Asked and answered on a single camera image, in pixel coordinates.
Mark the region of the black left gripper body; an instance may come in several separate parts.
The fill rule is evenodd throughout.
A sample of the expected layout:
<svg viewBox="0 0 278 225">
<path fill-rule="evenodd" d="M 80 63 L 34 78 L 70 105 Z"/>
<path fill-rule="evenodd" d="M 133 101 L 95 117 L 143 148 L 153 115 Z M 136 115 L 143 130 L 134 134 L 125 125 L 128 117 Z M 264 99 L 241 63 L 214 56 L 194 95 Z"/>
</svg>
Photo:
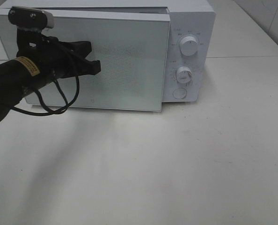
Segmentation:
<svg viewBox="0 0 278 225">
<path fill-rule="evenodd" d="M 39 32 L 17 30 L 16 42 L 18 57 L 31 59 L 41 73 L 51 73 L 55 70 L 56 77 L 74 77 L 72 63 L 69 61 L 71 53 L 83 55 L 83 42 L 61 42 L 56 37 L 44 36 Z"/>
</svg>

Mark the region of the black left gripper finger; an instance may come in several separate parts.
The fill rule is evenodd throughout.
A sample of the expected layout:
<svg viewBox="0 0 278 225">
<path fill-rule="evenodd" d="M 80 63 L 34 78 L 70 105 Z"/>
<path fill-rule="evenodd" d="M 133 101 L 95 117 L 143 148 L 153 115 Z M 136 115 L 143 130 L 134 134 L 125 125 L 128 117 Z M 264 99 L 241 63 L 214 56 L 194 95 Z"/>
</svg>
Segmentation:
<svg viewBox="0 0 278 225">
<path fill-rule="evenodd" d="M 72 50 L 79 56 L 86 58 L 92 52 L 92 45 L 89 41 L 70 42 Z"/>
<path fill-rule="evenodd" d="M 69 60 L 69 66 L 71 66 L 70 76 L 96 75 L 101 71 L 99 60 Z"/>
</svg>

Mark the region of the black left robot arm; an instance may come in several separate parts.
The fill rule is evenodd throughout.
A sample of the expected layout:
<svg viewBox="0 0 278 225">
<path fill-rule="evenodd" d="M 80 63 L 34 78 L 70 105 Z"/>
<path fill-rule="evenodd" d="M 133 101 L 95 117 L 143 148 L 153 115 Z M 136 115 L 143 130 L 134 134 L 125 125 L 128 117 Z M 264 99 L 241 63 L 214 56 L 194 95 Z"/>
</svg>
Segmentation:
<svg viewBox="0 0 278 225">
<path fill-rule="evenodd" d="M 63 114 L 80 92 L 82 75 L 96 75 L 101 71 L 99 60 L 88 61 L 91 53 L 89 41 L 61 42 L 56 37 L 32 31 L 17 30 L 18 52 L 15 59 L 0 64 L 0 122 L 13 110 L 31 116 Z M 67 100 L 58 80 L 75 78 L 76 93 Z M 44 102 L 40 89 L 55 84 L 64 100 L 64 106 L 51 109 Z M 30 112 L 17 107 L 30 94 L 36 94 L 45 112 Z"/>
</svg>

